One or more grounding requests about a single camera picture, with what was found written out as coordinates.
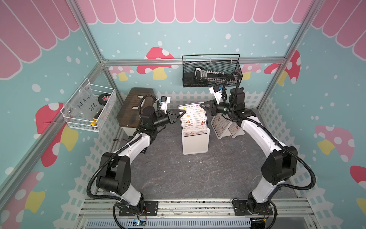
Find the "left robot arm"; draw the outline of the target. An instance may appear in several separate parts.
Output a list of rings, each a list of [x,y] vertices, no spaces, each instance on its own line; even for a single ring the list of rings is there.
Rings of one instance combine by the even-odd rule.
[[[144,196],[131,184],[131,163],[144,153],[167,124],[174,124],[185,110],[168,110],[170,99],[148,94],[138,106],[140,118],[132,140],[113,153],[104,153],[100,166],[92,175],[86,193],[92,199],[115,199],[119,208],[126,207],[134,215],[145,212]]]

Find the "clear plastic labelled bag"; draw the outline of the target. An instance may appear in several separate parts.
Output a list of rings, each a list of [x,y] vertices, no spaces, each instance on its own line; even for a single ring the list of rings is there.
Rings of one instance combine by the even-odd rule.
[[[75,95],[65,105],[67,118],[77,118],[92,121],[102,108],[97,97],[92,93],[91,86],[80,86]]]

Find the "small circuit board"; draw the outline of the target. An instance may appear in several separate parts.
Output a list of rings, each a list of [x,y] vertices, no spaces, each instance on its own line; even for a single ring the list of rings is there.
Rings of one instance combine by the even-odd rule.
[[[146,220],[134,219],[132,225],[134,227],[144,227],[146,226],[146,223],[147,223]]]

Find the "yellow black utility knife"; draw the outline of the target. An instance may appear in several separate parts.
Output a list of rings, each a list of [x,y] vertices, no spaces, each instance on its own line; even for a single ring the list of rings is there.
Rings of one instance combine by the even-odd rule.
[[[90,123],[90,125],[92,126],[92,127],[96,127],[97,126],[97,120],[98,120],[98,118],[99,118],[99,116],[100,116],[100,114],[101,114],[101,112],[103,111],[103,109],[100,109],[98,112],[97,112],[97,114],[93,117],[93,120],[92,120],[92,122]]]

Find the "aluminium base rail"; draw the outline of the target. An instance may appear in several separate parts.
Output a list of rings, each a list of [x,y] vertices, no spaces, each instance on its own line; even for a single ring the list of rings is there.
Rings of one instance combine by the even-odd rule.
[[[238,208],[234,209],[231,199],[154,199],[157,207],[154,208],[156,215],[150,212],[144,226],[137,226],[137,217],[116,216],[119,223],[125,229],[249,229],[256,219],[264,222],[267,228],[273,221],[275,212],[271,205],[264,213],[249,215],[242,211],[238,215]],[[272,229],[321,229],[312,211],[310,204],[304,198],[273,199],[276,205],[276,221]],[[76,218],[73,229],[118,229],[113,217],[112,207],[114,201],[87,200]]]

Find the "black tape roll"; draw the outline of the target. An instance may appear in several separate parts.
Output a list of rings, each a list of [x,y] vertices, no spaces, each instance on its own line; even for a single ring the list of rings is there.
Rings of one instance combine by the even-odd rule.
[[[100,105],[105,106],[107,104],[107,102],[109,101],[111,97],[111,94],[109,93],[103,93],[101,95],[98,96],[98,102]]]

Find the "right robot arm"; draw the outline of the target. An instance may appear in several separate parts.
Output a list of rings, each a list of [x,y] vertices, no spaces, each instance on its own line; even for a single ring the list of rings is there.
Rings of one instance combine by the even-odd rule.
[[[274,137],[257,118],[256,114],[245,106],[244,88],[237,83],[230,93],[226,93],[228,81],[240,81],[238,72],[228,75],[222,86],[215,85],[209,89],[215,99],[200,104],[212,116],[222,114],[223,118],[236,123],[248,133],[265,154],[266,160],[261,167],[262,178],[256,188],[248,195],[244,210],[251,215],[259,215],[272,206],[272,197],[281,188],[294,190],[310,190],[316,184],[316,177],[311,167],[298,156],[294,146],[286,146]],[[300,163],[310,175],[310,183],[306,186],[287,184]]]

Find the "socket tool set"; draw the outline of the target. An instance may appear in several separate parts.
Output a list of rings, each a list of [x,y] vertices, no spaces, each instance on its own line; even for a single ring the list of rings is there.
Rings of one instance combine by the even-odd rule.
[[[204,68],[196,67],[193,71],[193,79],[198,83],[208,83],[215,85],[233,85],[236,84],[237,76],[229,76],[225,72],[206,70]]]

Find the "brown lid storage box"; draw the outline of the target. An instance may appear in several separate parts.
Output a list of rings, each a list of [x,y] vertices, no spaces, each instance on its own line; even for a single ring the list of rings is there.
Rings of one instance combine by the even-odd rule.
[[[117,115],[117,121],[128,136],[133,136],[138,128],[140,121],[138,107],[142,98],[148,94],[155,96],[152,88],[135,87],[129,91],[124,100],[124,104]]]

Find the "black mesh wall basket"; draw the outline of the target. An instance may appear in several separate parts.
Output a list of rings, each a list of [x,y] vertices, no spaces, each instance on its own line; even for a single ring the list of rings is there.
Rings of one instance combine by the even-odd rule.
[[[183,87],[235,87],[243,77],[239,60],[239,54],[184,55]]]

